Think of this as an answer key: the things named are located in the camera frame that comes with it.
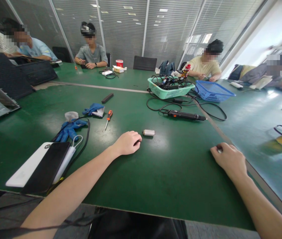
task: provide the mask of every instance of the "backpack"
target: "backpack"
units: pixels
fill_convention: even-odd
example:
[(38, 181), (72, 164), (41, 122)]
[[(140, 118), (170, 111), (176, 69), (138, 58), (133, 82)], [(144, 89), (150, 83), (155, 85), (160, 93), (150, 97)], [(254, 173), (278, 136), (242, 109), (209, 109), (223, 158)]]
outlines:
[(169, 61), (163, 61), (159, 69), (160, 76), (170, 75), (173, 71), (175, 71), (174, 62), (169, 64)]

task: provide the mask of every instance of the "metal cylinder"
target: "metal cylinder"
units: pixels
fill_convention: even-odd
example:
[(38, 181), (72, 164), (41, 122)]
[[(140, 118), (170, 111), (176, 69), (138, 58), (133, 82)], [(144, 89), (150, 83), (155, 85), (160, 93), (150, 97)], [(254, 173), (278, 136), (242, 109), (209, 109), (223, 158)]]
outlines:
[(154, 136), (154, 135), (155, 135), (155, 132), (154, 132), (154, 130), (145, 129), (145, 130), (143, 131), (143, 135), (144, 135), (144, 136)]

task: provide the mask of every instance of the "paper cup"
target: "paper cup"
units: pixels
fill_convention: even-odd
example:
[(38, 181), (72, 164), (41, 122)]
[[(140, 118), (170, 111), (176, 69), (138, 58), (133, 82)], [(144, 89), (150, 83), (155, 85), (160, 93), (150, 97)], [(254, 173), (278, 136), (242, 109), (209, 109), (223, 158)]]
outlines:
[(116, 60), (117, 66), (123, 67), (123, 60)]

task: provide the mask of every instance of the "gray floor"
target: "gray floor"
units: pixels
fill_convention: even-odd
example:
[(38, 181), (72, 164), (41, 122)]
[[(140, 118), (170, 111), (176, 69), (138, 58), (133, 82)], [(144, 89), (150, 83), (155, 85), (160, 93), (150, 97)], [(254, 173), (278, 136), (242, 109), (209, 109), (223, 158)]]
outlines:
[[(30, 200), (29, 197), (6, 193), (0, 198), (0, 207)], [(28, 214), (36, 207), (38, 202), (30, 202), (17, 208), (0, 211), (0, 229), (18, 227), (22, 224)], [(69, 220), (75, 220), (83, 215), (93, 214), (95, 207), (81, 204), (70, 216)], [(260, 239), (257, 232), (247, 231), (238, 228), (211, 225), (201, 222), (186, 221), (188, 238), (207, 239), (207, 238), (243, 238)], [(87, 239), (88, 227), (68, 227), (60, 229), (55, 235), (55, 239)]]

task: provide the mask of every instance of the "orange screwdriver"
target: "orange screwdriver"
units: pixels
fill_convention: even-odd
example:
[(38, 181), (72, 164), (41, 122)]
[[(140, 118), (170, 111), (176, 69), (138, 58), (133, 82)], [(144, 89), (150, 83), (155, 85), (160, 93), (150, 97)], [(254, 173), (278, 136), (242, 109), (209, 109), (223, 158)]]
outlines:
[(106, 124), (106, 127), (105, 127), (105, 131), (107, 129), (107, 126), (108, 126), (108, 122), (110, 121), (110, 117), (112, 116), (112, 110), (109, 110), (108, 112), (108, 118), (107, 118), (107, 124)]

